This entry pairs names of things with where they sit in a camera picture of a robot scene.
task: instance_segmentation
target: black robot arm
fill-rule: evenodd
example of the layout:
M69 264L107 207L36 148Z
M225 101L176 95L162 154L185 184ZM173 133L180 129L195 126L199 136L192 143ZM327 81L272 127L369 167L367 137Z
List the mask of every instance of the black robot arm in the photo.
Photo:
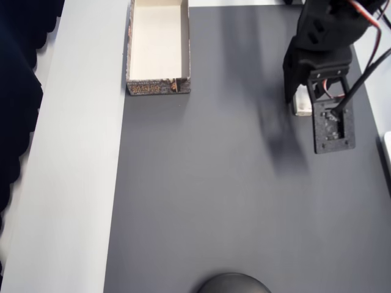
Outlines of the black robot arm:
M361 38L371 25L369 18L385 1L307 0L304 4L283 61L285 101L291 103L298 87L307 86L316 153L355 147L350 100L360 84L350 90L346 80L352 62L350 46ZM371 64L374 55L363 76L369 76L378 66L376 62ZM344 94L330 96L327 90L336 82L341 83Z

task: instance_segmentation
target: gray mat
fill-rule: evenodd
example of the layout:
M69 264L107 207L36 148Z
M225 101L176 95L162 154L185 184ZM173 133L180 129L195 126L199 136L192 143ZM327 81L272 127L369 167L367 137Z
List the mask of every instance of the gray mat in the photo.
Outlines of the gray mat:
M315 155L311 118L283 103L299 12L193 8L191 94L126 97L106 293L192 293L222 272L273 293L391 292L391 200L365 89L351 151ZM359 75L355 59L350 83Z

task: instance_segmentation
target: black fabric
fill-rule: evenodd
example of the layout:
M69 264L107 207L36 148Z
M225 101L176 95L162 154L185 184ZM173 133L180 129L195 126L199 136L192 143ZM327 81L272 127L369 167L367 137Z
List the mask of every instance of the black fabric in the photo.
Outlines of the black fabric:
M19 157L29 146L43 96L33 71L36 49L56 27L63 6L64 0L0 0L0 212L20 175Z

